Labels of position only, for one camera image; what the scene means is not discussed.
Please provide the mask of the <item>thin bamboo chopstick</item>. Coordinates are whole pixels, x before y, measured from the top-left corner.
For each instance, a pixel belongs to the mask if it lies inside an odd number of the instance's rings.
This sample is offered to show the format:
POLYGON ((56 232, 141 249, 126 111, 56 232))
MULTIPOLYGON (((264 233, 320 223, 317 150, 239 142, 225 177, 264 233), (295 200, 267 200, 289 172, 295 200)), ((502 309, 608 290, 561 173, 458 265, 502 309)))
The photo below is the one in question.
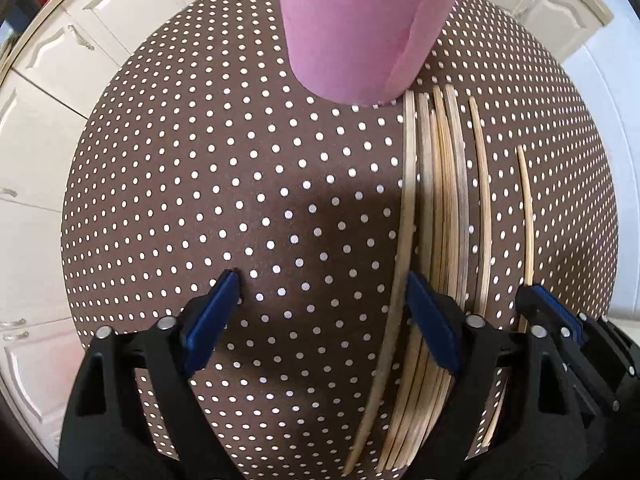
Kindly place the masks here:
POLYGON ((518 169, 521 176, 521 189, 523 196, 523 212, 524 212, 524 285, 530 286, 534 281, 534 265, 535 265, 535 232, 534 232, 534 214, 533 214, 533 197, 530 189, 530 181, 528 174, 528 166, 526 162, 525 150, 523 145, 516 147, 518 155, 518 169))
MULTIPOLYGON (((492 328, 500 325, 496 318, 495 307, 491 299, 492 284, 492 212, 491 190, 486 138, 480 119, 480 106, 475 96, 469 98, 472 120, 474 146, 477 162, 478 204, 480 205, 480 251, 478 252, 478 273, 475 287, 474 312, 479 314, 492 328)), ((503 388, 506 378, 500 368, 494 368, 491 375, 489 393, 484 408, 480 410, 480 426, 470 448, 471 458, 480 457, 488 451, 491 440, 498 426, 498 419, 503 404, 503 388)))

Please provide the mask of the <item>brown polka dot tablecloth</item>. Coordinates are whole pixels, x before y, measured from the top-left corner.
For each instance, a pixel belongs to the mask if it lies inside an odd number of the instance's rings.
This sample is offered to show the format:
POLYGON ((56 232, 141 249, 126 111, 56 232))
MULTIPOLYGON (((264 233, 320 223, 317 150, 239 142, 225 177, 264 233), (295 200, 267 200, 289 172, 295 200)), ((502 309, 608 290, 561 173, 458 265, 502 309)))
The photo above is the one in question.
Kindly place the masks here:
MULTIPOLYGON (((521 183, 532 187, 535 280, 574 311, 611 304, 616 199, 596 124, 563 67, 510 14, 456 0, 415 92, 457 91, 480 255, 471 104, 488 159, 486 315, 516 325, 521 183)), ((192 388, 247 479, 339 479, 366 408, 401 213, 401 102, 335 104, 294 77, 280 0, 196 0, 106 86, 66 185, 62 259, 82 341, 146 330, 223 270, 243 279, 192 388)))

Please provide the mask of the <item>pink cylindrical utensil cup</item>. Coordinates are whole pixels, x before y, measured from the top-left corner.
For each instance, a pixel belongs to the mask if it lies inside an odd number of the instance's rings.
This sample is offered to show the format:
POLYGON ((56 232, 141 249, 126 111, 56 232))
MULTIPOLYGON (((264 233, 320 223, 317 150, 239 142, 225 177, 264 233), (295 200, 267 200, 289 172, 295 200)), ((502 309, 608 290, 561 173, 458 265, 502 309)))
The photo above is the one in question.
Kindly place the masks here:
POLYGON ((280 0, 297 80, 335 103, 384 104, 408 89, 456 0, 280 0))

